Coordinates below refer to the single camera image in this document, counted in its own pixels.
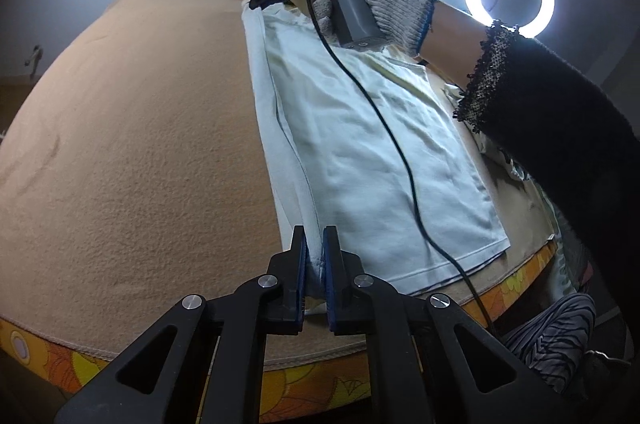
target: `black mount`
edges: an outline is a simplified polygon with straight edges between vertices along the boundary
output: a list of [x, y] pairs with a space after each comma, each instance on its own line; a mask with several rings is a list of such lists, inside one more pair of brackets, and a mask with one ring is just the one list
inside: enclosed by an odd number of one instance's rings
[[[372, 400], [385, 424], [568, 424], [564, 401], [452, 299], [399, 294], [324, 231], [336, 335], [366, 334]], [[303, 324], [305, 233], [267, 274], [222, 298], [176, 303], [58, 412], [55, 424], [258, 422], [267, 334]]]

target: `black sweater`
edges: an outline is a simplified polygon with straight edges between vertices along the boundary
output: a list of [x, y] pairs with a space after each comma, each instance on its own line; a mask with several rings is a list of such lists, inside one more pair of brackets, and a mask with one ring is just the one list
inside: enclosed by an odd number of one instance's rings
[[454, 116], [538, 181], [640, 343], [640, 141], [600, 88], [539, 42], [496, 22], [482, 47]]

